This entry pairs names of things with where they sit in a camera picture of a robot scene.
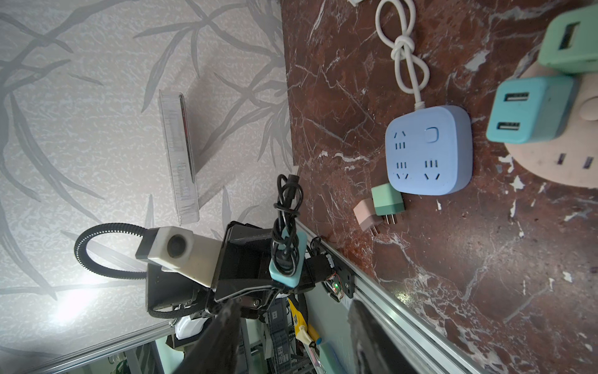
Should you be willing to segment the light green cube charger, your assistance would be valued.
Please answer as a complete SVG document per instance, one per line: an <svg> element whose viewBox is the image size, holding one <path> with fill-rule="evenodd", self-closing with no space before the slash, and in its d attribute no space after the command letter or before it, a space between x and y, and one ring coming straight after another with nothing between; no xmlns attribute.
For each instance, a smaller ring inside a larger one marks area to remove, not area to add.
<svg viewBox="0 0 598 374"><path fill-rule="evenodd" d="M597 72L597 4L552 20L538 57L540 65L569 75Z"/></svg>

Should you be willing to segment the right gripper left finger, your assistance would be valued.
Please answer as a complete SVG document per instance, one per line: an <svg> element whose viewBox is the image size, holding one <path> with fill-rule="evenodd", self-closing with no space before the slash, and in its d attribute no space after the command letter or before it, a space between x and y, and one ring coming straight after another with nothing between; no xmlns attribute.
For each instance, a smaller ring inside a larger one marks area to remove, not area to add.
<svg viewBox="0 0 598 374"><path fill-rule="evenodd" d="M240 302L230 300L174 373L235 373L240 323Z"/></svg>

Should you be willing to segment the teal green cube charger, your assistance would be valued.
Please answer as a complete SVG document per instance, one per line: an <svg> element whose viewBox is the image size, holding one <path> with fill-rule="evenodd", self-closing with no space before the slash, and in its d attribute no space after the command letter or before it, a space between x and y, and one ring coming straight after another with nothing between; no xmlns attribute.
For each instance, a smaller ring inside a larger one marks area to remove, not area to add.
<svg viewBox="0 0 598 374"><path fill-rule="evenodd" d="M495 92L486 137L508 144L554 140L565 130L579 90L571 76L506 80Z"/></svg>

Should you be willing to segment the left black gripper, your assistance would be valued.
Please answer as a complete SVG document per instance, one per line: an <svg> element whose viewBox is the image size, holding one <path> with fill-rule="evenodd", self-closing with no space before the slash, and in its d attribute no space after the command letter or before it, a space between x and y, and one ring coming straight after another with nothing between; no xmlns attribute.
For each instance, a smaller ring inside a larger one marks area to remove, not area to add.
<svg viewBox="0 0 598 374"><path fill-rule="evenodd" d="M209 318L231 299L241 302L246 319L261 318L279 295L311 291L330 270L327 258L305 254L297 288L286 288L269 274L271 233L268 229L233 221L222 242L212 288L176 272L147 263L146 310L155 318Z"/></svg>

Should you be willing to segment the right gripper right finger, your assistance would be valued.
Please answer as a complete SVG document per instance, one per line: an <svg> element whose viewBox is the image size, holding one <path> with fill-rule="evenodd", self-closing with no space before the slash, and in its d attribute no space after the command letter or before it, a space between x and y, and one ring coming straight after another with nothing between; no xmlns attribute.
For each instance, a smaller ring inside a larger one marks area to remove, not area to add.
<svg viewBox="0 0 598 374"><path fill-rule="evenodd" d="M356 373L417 373L361 301L348 313Z"/></svg>

